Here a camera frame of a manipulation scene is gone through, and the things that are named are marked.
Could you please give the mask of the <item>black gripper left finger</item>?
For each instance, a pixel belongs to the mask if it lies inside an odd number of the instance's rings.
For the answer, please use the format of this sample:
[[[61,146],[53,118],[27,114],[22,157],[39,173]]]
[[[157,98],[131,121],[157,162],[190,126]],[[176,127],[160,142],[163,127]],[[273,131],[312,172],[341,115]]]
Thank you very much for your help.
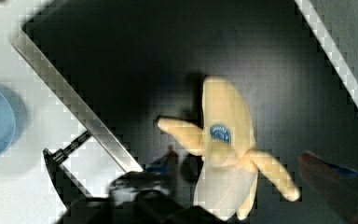
[[[128,172],[108,186],[106,197],[82,196],[56,224],[227,224],[198,205],[174,200],[178,155],[166,154],[143,172]]]

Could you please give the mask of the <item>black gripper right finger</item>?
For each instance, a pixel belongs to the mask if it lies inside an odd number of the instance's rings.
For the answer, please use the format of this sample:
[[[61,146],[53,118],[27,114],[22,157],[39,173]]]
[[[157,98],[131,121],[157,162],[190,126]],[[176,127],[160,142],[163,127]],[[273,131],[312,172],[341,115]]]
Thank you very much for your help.
[[[358,224],[358,171],[324,161],[309,151],[298,163],[303,181],[345,224]]]

